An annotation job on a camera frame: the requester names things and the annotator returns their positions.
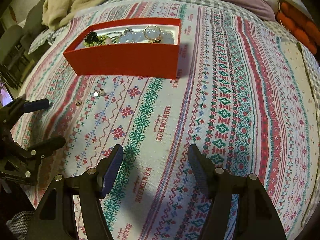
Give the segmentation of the red jewelry box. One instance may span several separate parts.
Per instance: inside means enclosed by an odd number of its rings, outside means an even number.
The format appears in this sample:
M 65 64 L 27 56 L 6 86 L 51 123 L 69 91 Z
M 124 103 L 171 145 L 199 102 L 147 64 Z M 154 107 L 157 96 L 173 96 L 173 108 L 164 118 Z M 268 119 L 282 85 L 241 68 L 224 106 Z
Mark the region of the red jewelry box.
M 173 44 L 137 43 L 107 44 L 86 48 L 90 32 L 113 36 L 126 28 L 135 31 L 151 26 L 171 32 Z M 77 75 L 130 75 L 175 79 L 180 50 L 181 20 L 178 18 L 128 18 L 87 27 L 67 47 L 63 55 Z

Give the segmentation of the small silver stud earring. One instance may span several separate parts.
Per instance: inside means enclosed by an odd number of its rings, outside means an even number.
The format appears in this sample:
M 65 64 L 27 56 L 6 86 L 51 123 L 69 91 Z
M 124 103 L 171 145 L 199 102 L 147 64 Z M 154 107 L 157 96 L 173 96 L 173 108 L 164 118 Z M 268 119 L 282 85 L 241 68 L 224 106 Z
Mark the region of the small silver stud earring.
M 95 97 L 99 97 L 99 96 L 105 96 L 106 93 L 105 93 L 105 91 L 103 89 L 100 89 L 100 90 L 95 91 L 93 95 Z

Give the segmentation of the green beaded bangle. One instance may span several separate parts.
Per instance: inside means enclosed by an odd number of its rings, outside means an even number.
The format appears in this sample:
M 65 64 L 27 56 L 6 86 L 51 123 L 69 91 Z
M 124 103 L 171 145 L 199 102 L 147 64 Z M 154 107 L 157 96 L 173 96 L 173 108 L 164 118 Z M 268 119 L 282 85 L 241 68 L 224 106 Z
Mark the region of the green beaded bangle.
M 110 33 L 107 33 L 107 36 L 110 37 L 112 43 L 118 43 L 122 37 L 131 33 L 133 33 L 133 30 L 130 28 L 126 28 L 124 31 L 112 31 Z

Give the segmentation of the orange plush toy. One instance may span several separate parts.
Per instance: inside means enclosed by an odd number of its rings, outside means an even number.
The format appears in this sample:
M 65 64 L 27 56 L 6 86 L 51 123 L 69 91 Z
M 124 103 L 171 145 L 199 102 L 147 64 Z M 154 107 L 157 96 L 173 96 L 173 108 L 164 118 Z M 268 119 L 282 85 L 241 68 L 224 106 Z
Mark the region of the orange plush toy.
M 319 49 L 319 28 L 312 20 L 287 2 L 281 3 L 276 19 L 299 42 L 304 44 L 313 55 L 317 54 Z

